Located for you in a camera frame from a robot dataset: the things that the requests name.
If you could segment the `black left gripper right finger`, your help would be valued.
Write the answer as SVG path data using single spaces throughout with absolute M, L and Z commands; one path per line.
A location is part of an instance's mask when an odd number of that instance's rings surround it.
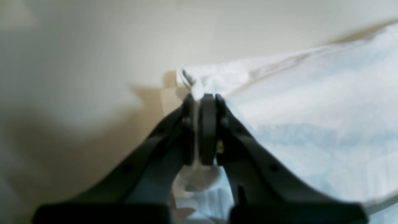
M 359 203 L 310 187 L 261 146 L 221 95 L 205 94 L 199 112 L 199 156 L 221 166 L 235 205 L 229 224 L 367 224 Z

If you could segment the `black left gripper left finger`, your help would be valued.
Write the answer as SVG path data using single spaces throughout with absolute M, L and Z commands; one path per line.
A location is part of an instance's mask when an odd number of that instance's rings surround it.
M 193 164 L 194 99 L 162 119 L 98 184 L 78 196 L 39 207 L 34 224 L 171 224 L 168 199 L 181 168 Z

